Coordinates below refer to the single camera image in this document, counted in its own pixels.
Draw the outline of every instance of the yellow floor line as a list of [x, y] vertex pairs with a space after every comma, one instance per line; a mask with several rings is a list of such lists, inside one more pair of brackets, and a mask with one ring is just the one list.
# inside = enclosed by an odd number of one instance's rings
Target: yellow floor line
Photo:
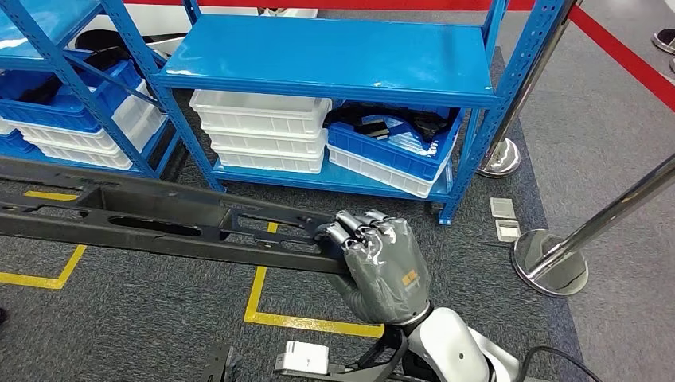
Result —
[[[53, 201], [74, 201], [77, 195], [67, 193], [43, 193], [40, 191], [27, 191], [24, 193], [27, 197], [39, 197], [41, 199], [50, 199]], [[75, 251], [70, 255], [70, 259], [65, 264], [63, 271], [61, 271], [58, 278], [38, 277], [30, 275], [16, 275], [14, 273], [0, 272], [0, 283], [21, 285], [24, 287], [35, 287], [45, 289], [61, 289], [70, 277], [72, 270], [82, 258], [86, 245], [79, 244]]]
[[[277, 223], [270, 223], [267, 226], [267, 231], [276, 233], [278, 227], [279, 225]], [[266, 274], [266, 267], [256, 268], [256, 276], [253, 278], [253, 285], [251, 286], [251, 295], [248, 297], [248, 303], [246, 304], [246, 310], [244, 311], [245, 322], [271, 326], [282, 326], [293, 329], [347, 334], [350, 336], [359, 337], [382, 337], [382, 333], [384, 332], [384, 327], [382, 325], [362, 325], [351, 322], [327, 321], [318, 320], [316, 318], [302, 318], [286, 316], [282, 314], [259, 312], [258, 305], [260, 304], [260, 295], [263, 292], [263, 284], [265, 282]]]
[[43, 193], [42, 191], [26, 191], [24, 196], [50, 199], [51, 201], [74, 201], [77, 199], [77, 195], [71, 193]]

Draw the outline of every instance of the black cable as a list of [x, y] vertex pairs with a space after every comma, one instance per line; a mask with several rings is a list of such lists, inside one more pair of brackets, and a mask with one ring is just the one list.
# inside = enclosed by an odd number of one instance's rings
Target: black cable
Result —
[[525, 377], [527, 376], [527, 371], [529, 369], [530, 363], [532, 363], [532, 358], [534, 357], [535, 354], [538, 352], [547, 352], [551, 354], [555, 354], [557, 356], [563, 357], [564, 359], [572, 362], [577, 368], [580, 368], [588, 374], [588, 376], [593, 379], [595, 382], [603, 382], [600, 380], [598, 376], [596, 376], [589, 368], [586, 367], [585, 364], [581, 363], [581, 361], [575, 359], [574, 357], [570, 356], [566, 352], [562, 350], [558, 350], [549, 346], [535, 346], [531, 348], [527, 354], [525, 355], [525, 358], [523, 359], [523, 365], [521, 366], [521, 370], [518, 373], [518, 377], [516, 377], [515, 382], [524, 382]]

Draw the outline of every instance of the black metal beam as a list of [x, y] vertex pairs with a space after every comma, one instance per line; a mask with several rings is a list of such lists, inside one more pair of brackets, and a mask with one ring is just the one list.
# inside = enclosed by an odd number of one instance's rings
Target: black metal beam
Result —
[[[347, 275], [331, 215], [152, 179], [0, 157], [0, 179], [78, 193], [52, 201], [0, 193], [0, 235]], [[268, 231], [276, 224], [276, 233]]]

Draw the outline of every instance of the person's shoe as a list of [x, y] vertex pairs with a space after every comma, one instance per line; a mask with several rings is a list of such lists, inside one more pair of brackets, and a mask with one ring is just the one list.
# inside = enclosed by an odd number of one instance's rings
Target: person's shoe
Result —
[[657, 48], [670, 54], [675, 54], [675, 29], [663, 29], [652, 36], [652, 42]]

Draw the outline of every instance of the stanchion post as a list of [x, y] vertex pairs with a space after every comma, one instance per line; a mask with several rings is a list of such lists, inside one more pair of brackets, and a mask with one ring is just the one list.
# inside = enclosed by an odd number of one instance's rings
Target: stanchion post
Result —
[[516, 240], [511, 253], [516, 272], [543, 294], [564, 297], [579, 292], [588, 280], [588, 265], [581, 248], [668, 188], [673, 181], [675, 154], [570, 236], [563, 239], [544, 229], [526, 232]]
[[[583, 2], [583, 0], [569, 1], [573, 3], [570, 6], [570, 9], [573, 6], [580, 6]], [[508, 177], [514, 173], [521, 164], [521, 152], [518, 150], [518, 146], [516, 146], [512, 140], [506, 138], [506, 135], [509, 133], [511, 125], [513, 125], [513, 122], [515, 122], [520, 114], [525, 102], [527, 102], [530, 93], [532, 93], [532, 90], [534, 89], [534, 85], [539, 80], [539, 77], [541, 77], [541, 73], [544, 71], [548, 60], [551, 59], [551, 55], [553, 54], [553, 51], [556, 50], [556, 46], [558, 45], [558, 42], [560, 42], [568, 25], [568, 14], [565, 14], [563, 15], [563, 19], [560, 20], [560, 23], [558, 23], [558, 26], [553, 29], [550, 36], [547, 37], [544, 48], [541, 50], [540, 55], [525, 77], [522, 87], [507, 110], [504, 119], [501, 121], [501, 125], [499, 125], [499, 128], [497, 129], [497, 133], [494, 135], [490, 148], [487, 150], [485, 157], [478, 167], [477, 173], [479, 175], [493, 178]]]

